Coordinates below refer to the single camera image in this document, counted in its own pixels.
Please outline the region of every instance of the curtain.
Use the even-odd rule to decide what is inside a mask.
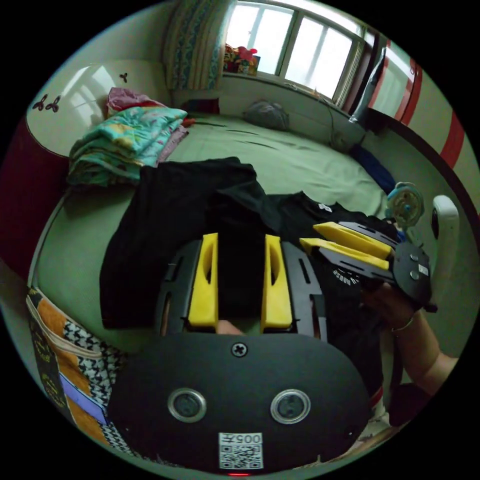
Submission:
[[[162,62],[170,90],[214,90],[222,78],[235,0],[177,0]]]

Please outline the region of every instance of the wrist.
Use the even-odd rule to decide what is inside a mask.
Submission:
[[[410,322],[414,322],[420,315],[420,310],[416,312],[405,312],[386,318],[386,322],[392,330],[401,330],[404,329]]]

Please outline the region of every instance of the hand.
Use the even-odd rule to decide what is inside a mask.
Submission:
[[[404,327],[415,309],[396,288],[384,283],[374,292],[362,291],[363,303],[377,311],[393,329]]]

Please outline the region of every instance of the gray bag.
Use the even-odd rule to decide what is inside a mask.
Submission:
[[[267,100],[259,100],[243,112],[243,119],[258,127],[286,131],[290,127],[289,114],[278,104]]]

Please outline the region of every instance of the bed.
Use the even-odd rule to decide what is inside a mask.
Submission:
[[[169,161],[194,162],[236,156],[255,168],[267,194],[303,190],[319,203],[339,202],[383,216],[386,196],[349,156],[294,133],[259,128],[220,115],[197,117]],[[134,194],[129,186],[75,192],[54,215],[36,264],[35,283],[68,316],[127,352],[138,351],[150,330],[107,330],[100,313],[102,260]]]

